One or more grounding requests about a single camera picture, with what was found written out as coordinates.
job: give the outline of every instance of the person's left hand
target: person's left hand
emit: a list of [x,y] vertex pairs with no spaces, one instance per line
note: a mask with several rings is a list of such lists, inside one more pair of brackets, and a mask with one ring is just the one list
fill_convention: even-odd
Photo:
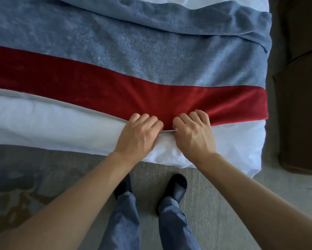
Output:
[[163,122],[156,116],[134,113],[122,130],[113,153],[120,155],[133,166],[144,159],[154,148]]

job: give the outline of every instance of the floor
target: floor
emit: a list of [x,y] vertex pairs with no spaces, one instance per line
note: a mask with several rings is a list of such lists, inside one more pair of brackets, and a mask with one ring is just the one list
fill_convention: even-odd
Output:
[[[293,175],[278,164],[278,125],[272,75],[285,64],[285,46],[276,5],[273,14],[273,48],[266,79],[269,119],[262,171],[254,178],[312,217],[312,176]],[[16,227],[94,168],[102,156],[0,145],[0,231]],[[176,172],[189,187],[180,203],[202,249],[259,249],[229,204],[196,169],[139,163],[132,171],[142,235],[141,249],[161,249],[155,205],[169,178]],[[92,225],[80,250],[97,249],[115,204],[111,197]]]

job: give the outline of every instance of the leg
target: leg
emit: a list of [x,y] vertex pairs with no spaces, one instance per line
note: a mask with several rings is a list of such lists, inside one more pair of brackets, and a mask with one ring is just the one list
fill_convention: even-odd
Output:
[[139,250],[140,220],[136,209],[136,198],[130,191],[119,196],[116,195],[116,191],[117,203],[108,220],[99,250]]
[[159,234],[164,250],[200,250],[198,242],[188,227],[185,214],[178,205],[186,188],[187,181],[184,176],[178,174],[173,176],[158,205]]

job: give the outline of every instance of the shoe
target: shoe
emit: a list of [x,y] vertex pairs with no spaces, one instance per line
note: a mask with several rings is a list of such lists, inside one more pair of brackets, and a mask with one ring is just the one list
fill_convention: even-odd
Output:
[[132,193],[132,184],[131,184],[131,177],[128,175],[119,183],[119,185],[114,190],[114,196],[117,199],[120,195],[126,192]]
[[171,177],[168,186],[165,189],[165,193],[156,207],[156,214],[159,216],[159,205],[166,197],[171,197],[178,203],[183,199],[187,190],[187,180],[182,174],[175,174]]

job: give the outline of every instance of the blue jeans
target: blue jeans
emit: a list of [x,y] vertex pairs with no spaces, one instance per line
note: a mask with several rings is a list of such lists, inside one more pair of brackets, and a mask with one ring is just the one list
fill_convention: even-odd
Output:
[[[159,206],[159,235],[164,250],[200,249],[178,202],[164,198]],[[136,209],[136,198],[126,192],[117,199],[110,216],[99,250],[140,249],[140,220]]]

